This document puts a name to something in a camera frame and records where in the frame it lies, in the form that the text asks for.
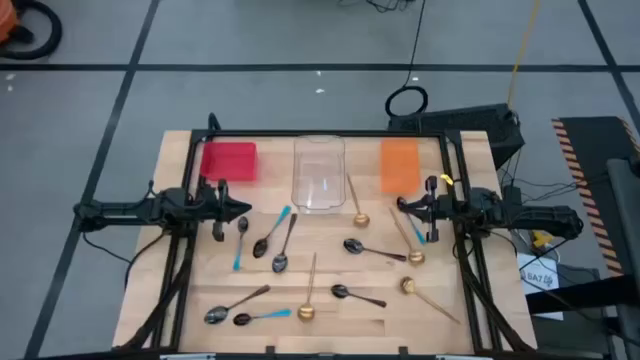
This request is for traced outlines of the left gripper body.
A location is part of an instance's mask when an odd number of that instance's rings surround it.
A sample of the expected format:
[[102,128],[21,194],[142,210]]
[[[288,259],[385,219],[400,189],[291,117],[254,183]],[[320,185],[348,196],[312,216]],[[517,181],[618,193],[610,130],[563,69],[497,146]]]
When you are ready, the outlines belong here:
[[228,183],[225,179],[220,179],[216,186],[212,186],[204,178],[200,178],[198,185],[199,195],[204,201],[205,218],[214,220],[213,238],[217,242],[223,242],[225,239],[224,224],[227,222]]

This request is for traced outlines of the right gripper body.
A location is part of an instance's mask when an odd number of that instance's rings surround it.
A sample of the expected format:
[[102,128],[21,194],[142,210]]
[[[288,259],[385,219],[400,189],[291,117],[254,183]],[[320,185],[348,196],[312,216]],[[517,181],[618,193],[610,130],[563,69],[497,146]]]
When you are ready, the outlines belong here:
[[436,195],[437,183],[438,178],[436,176],[429,176],[425,182],[427,190],[427,223],[430,226],[426,240],[429,243],[439,241],[439,230],[436,226],[436,221],[447,219],[452,214],[452,199],[448,194]]

